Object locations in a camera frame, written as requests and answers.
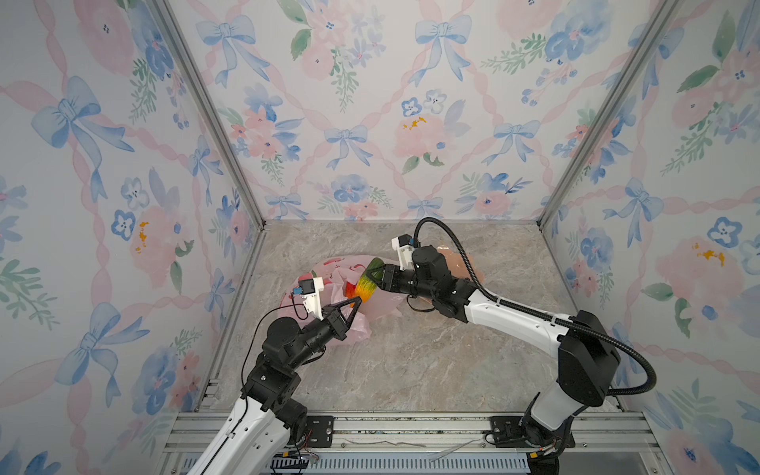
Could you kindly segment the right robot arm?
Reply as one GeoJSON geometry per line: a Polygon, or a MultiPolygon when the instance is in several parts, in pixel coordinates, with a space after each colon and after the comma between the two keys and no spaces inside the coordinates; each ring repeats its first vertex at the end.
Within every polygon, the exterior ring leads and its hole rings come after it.
{"type": "Polygon", "coordinates": [[[364,302],[377,290],[422,297],[447,318],[508,334],[557,360],[555,382],[530,402],[513,431],[515,439],[531,447],[559,447],[575,417],[603,405],[621,356],[596,316],[546,314],[513,302],[498,303],[473,280],[454,276],[434,247],[406,245],[399,257],[399,265],[372,261],[355,294],[364,302]]]}

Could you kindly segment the left corner aluminium post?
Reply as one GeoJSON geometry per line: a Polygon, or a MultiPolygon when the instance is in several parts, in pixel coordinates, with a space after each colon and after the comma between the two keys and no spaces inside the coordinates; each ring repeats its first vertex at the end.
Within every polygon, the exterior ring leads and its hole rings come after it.
{"type": "Polygon", "coordinates": [[[185,77],[189,87],[189,92],[198,107],[200,116],[210,131],[210,135],[221,152],[224,164],[229,168],[233,182],[241,199],[245,204],[245,209],[251,213],[255,222],[255,229],[263,232],[265,229],[265,219],[253,197],[253,190],[247,183],[245,171],[237,159],[232,144],[223,130],[222,121],[214,107],[212,97],[207,86],[204,83],[201,71],[189,49],[188,43],[179,27],[174,12],[168,1],[148,0],[148,10],[156,17],[158,29],[165,35],[170,53],[178,61],[178,68],[185,77]]]}

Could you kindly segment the pink plastic bag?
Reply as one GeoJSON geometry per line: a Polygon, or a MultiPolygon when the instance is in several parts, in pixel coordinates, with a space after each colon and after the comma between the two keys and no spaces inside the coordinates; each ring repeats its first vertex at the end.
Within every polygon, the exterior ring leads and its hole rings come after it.
{"type": "MultiPolygon", "coordinates": [[[[381,257],[372,255],[347,255],[332,257],[322,263],[316,264],[306,274],[298,277],[293,285],[298,286],[300,279],[307,277],[320,277],[323,279],[324,289],[321,291],[321,303],[323,305],[338,303],[352,297],[360,276],[370,264],[378,264],[381,257]]],[[[291,295],[292,290],[283,296],[280,306],[285,306],[278,312],[279,317],[293,317],[299,314],[297,322],[303,328],[306,324],[315,320],[305,312],[301,304],[304,302],[302,295],[291,295]]],[[[352,346],[364,342],[372,336],[372,330],[376,323],[390,317],[401,317],[401,306],[406,298],[402,294],[389,293],[375,290],[368,302],[363,302],[348,331],[345,340],[331,340],[329,348],[337,346],[352,346]]]]}

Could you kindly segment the corner aluminium post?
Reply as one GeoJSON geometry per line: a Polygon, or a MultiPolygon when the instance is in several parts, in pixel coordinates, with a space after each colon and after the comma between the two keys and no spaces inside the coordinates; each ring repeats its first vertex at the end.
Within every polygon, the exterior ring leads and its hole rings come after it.
{"type": "Polygon", "coordinates": [[[619,72],[619,79],[600,106],[597,118],[592,123],[587,138],[578,146],[575,156],[570,160],[568,168],[560,177],[557,187],[550,194],[544,211],[536,221],[540,231],[543,232],[549,227],[553,217],[559,214],[558,210],[562,200],[571,188],[576,176],[585,166],[588,156],[603,138],[603,134],[614,120],[619,108],[627,100],[635,79],[644,71],[649,57],[653,55],[653,51],[656,49],[656,45],[667,33],[672,17],[679,9],[680,4],[681,2],[676,0],[658,1],[655,4],[650,20],[645,24],[639,36],[639,43],[631,50],[631,54],[619,72]]]}
{"type": "Polygon", "coordinates": [[[170,53],[178,61],[178,68],[185,77],[189,87],[189,92],[198,107],[200,116],[210,131],[210,135],[221,152],[224,164],[229,168],[233,182],[241,199],[245,204],[245,209],[251,213],[255,222],[255,229],[263,232],[265,229],[265,219],[253,197],[253,190],[247,183],[245,171],[237,159],[232,144],[223,130],[222,121],[214,107],[212,97],[207,86],[204,83],[201,71],[189,49],[188,43],[179,27],[174,12],[168,1],[148,0],[148,10],[156,17],[158,29],[165,35],[170,53]]]}

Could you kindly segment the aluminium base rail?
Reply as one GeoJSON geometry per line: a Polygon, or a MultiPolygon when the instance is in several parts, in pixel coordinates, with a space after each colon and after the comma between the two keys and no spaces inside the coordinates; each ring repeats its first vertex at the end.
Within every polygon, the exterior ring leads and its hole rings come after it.
{"type": "Polygon", "coordinates": [[[296,427],[273,416],[177,418],[158,474],[671,474],[641,413],[584,413],[540,450],[517,415],[316,412],[296,427]]]}

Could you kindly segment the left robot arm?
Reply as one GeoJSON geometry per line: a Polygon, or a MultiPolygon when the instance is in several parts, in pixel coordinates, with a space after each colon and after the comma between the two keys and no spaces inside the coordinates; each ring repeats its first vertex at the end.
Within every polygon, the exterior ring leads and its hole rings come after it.
{"type": "Polygon", "coordinates": [[[302,326],[291,317],[268,327],[261,353],[243,374],[241,398],[192,474],[260,474],[287,447],[306,435],[307,408],[293,399],[298,369],[314,362],[331,340],[345,340],[362,300],[354,297],[322,308],[322,318],[302,326]]]}

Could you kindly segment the pink fruit plate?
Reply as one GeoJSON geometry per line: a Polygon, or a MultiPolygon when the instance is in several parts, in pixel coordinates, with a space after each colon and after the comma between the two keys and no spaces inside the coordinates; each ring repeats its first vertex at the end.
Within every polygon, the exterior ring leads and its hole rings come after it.
{"type": "Polygon", "coordinates": [[[467,269],[461,253],[443,245],[437,247],[437,251],[445,257],[446,264],[453,277],[467,278],[472,281],[472,276],[467,269]]]}

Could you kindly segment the right corner aluminium post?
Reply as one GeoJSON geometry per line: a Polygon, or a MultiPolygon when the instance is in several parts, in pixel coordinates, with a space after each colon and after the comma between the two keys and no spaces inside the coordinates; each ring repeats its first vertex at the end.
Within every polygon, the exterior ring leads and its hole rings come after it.
{"type": "Polygon", "coordinates": [[[585,166],[588,156],[603,138],[603,134],[614,120],[619,108],[627,100],[635,79],[644,71],[649,57],[653,55],[653,51],[656,49],[656,45],[667,33],[672,17],[679,9],[680,4],[681,2],[676,0],[658,1],[655,4],[650,20],[645,24],[639,36],[639,43],[631,50],[631,54],[619,72],[619,79],[600,106],[597,118],[592,123],[587,138],[578,146],[575,156],[570,160],[568,168],[560,177],[557,187],[550,194],[544,211],[536,221],[540,231],[543,232],[549,227],[553,217],[559,214],[558,210],[562,200],[571,188],[576,176],[585,166]]]}

